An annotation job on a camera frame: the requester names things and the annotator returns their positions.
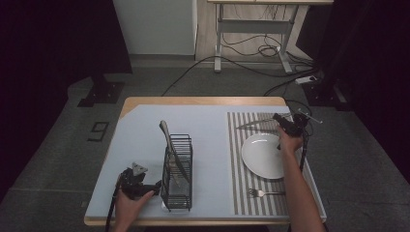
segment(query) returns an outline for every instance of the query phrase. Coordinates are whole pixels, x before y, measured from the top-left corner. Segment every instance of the white plate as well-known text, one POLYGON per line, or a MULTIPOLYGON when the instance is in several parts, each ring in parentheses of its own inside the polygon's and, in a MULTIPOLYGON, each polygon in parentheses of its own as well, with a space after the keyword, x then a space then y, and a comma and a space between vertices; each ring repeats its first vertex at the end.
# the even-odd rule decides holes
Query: white plate
POLYGON ((242 145, 242 160, 250 171, 260 177, 282 178, 283 166, 278 145, 279 137, 276 135, 254 134, 242 145))

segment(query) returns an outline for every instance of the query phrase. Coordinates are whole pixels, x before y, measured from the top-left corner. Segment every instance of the black stand base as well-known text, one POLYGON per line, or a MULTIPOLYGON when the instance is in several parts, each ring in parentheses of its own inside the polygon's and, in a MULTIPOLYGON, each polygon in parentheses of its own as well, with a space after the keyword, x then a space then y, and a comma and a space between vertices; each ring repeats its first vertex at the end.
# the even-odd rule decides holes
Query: black stand base
POLYGON ((340 111, 351 111, 351 107, 346 98, 338 90, 337 86, 329 94, 323 94, 321 88, 317 84, 303 84, 302 88, 305 91, 308 104, 311 106, 329 106, 335 107, 340 111))
POLYGON ((92 76, 92 79, 93 88, 77 107, 93 107, 95 103, 117 103, 124 87, 123 82, 107 82, 102 75, 92 76))

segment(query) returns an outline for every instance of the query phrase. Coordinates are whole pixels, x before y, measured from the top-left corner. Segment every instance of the fork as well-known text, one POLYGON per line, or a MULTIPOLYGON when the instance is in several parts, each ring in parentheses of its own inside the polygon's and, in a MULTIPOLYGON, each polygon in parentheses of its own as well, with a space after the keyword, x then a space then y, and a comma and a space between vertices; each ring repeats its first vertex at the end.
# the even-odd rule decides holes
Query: fork
POLYGON ((264 195, 285 195, 285 191, 270 191, 265 192, 263 190, 258 190, 254 188, 250 188, 248 191, 249 195, 252 197, 262 197, 264 195))

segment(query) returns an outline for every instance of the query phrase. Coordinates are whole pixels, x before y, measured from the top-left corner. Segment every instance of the black wire rack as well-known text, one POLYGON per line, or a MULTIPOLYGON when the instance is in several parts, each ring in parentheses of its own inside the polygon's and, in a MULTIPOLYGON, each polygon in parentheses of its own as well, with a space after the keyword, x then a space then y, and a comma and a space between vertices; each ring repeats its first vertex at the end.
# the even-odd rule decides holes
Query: black wire rack
POLYGON ((188 134, 170 134, 175 154, 165 149, 162 171, 161 198, 169 212, 192 207, 192 144, 188 134), (178 156, 184 170, 180 170, 172 156, 178 156))

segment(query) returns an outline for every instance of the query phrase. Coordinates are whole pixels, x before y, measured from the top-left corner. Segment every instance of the striped placemat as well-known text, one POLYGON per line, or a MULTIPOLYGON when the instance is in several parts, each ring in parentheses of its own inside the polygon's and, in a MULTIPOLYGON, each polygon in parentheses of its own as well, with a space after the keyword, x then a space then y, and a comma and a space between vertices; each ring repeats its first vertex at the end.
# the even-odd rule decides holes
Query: striped placemat
MULTIPOLYGON (((278 135, 277 122, 270 121, 267 123, 257 124, 246 129, 238 130, 237 127, 253 122, 273 118, 273 113, 263 112, 227 112, 228 137, 229 137, 229 156, 231 165, 231 186, 232 186, 232 210, 234 215, 242 216, 275 216, 288 217, 286 199, 284 195, 265 195, 264 197, 252 198, 248 195, 249 189, 261 189, 264 191, 284 191, 283 178, 270 180, 259 177, 251 172, 243 163, 241 150, 242 145, 248 137, 256 133, 271 133, 278 135)), ((301 155, 301 151, 297 152, 297 157, 301 155)), ((314 187, 314 182, 311 179, 310 170, 304 168, 304 177, 307 184, 314 187)), ((320 198, 317 194, 313 195, 318 206, 322 206, 320 198)), ((321 216, 324 216, 324 210, 319 207, 321 216)))

